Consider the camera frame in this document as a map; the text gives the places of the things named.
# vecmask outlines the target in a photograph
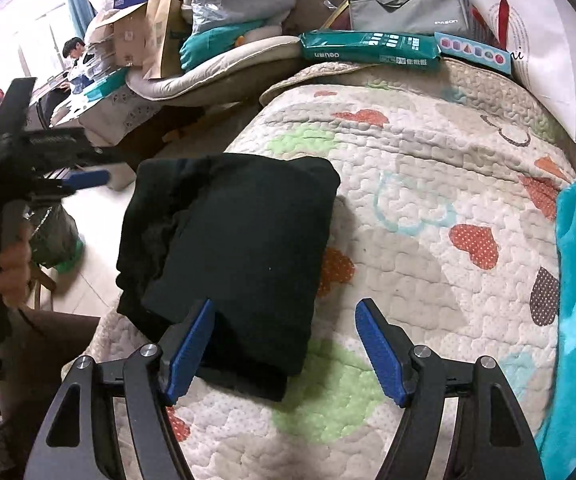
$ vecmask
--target quilt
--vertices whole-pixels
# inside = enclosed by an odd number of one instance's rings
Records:
[[[375,477],[402,410],[356,333],[361,298],[444,358],[494,357],[536,432],[558,344],[556,199],[576,175],[561,126],[509,79],[456,61],[437,73],[322,63],[261,100],[228,151],[325,157],[341,186],[308,357],[283,401],[195,378],[169,409],[194,477]],[[87,353],[101,362],[143,343],[111,312]],[[126,474],[139,478],[125,406],[116,409]],[[455,414],[447,400],[430,479],[443,476]]]

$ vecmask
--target window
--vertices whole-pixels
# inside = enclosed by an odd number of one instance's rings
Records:
[[[16,77],[37,87],[68,67],[63,44],[74,37],[67,0],[0,0],[0,88]]]

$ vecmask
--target black hair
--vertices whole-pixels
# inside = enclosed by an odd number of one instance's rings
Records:
[[[85,46],[84,40],[81,38],[72,38],[71,40],[66,41],[66,44],[63,46],[63,57],[68,57],[70,52],[72,52],[79,43]]]

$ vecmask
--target gray laptop bag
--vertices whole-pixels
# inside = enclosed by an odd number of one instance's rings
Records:
[[[464,0],[348,1],[353,30],[470,36]]]

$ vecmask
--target blue gripper pad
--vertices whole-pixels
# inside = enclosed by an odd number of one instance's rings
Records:
[[[377,308],[372,300],[361,300],[357,304],[354,311],[357,332],[377,374],[383,393],[394,400],[398,406],[404,408],[408,404],[409,394],[405,390],[401,363],[370,313],[367,301],[370,301],[375,309]]]
[[[208,300],[194,320],[179,351],[171,359],[168,387],[164,392],[170,406],[177,403],[179,397],[188,393],[213,329],[214,307]]]

